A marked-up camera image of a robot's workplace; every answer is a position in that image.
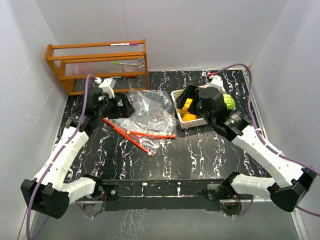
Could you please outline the yellow bell pepper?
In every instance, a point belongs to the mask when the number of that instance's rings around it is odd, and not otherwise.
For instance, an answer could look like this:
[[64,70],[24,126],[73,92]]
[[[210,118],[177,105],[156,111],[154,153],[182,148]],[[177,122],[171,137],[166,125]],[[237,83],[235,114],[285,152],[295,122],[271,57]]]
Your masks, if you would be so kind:
[[188,98],[188,99],[185,101],[182,109],[179,109],[179,113],[180,113],[181,115],[182,115],[183,113],[187,113],[187,112],[188,112],[188,109],[189,109],[192,101],[193,101],[193,100],[192,100],[191,98]]

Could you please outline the light green cabbage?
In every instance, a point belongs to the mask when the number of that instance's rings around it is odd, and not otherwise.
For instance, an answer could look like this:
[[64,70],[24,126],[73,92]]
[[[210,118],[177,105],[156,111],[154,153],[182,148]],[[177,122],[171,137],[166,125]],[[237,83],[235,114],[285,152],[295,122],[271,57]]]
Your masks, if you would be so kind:
[[236,102],[229,94],[223,94],[223,100],[228,110],[234,110],[236,107]]

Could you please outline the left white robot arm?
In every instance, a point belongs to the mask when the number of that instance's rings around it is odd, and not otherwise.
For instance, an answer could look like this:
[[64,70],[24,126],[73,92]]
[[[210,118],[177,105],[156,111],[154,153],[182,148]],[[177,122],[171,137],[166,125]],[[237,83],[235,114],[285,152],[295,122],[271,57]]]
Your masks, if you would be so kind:
[[71,203],[85,196],[99,199],[104,189],[99,177],[86,174],[71,183],[65,183],[65,177],[97,128],[99,119],[127,119],[134,112],[124,92],[110,98],[97,87],[88,91],[83,101],[74,106],[61,138],[44,166],[33,179],[22,182],[20,189],[28,210],[59,219]]

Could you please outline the clear red zip bag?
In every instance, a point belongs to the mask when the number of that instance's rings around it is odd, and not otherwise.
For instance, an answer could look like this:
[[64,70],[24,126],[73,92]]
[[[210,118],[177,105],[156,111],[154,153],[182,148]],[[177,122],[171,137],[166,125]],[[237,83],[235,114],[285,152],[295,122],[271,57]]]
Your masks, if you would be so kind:
[[129,118],[104,121],[126,134],[151,138],[174,139],[179,121],[175,117],[175,107],[164,90],[136,90],[126,93],[135,112]]

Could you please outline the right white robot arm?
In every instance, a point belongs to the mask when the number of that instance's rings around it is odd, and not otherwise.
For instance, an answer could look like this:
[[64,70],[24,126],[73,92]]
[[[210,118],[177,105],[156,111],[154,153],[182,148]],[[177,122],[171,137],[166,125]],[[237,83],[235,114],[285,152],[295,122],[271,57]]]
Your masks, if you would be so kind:
[[251,119],[227,107],[217,88],[189,84],[178,97],[177,108],[182,109],[187,99],[192,100],[188,108],[191,114],[201,116],[218,135],[243,149],[270,175],[254,177],[233,172],[215,190],[216,194],[230,199],[237,195],[261,197],[286,212],[298,207],[317,177],[314,169],[288,161],[272,150],[266,140],[260,139]]

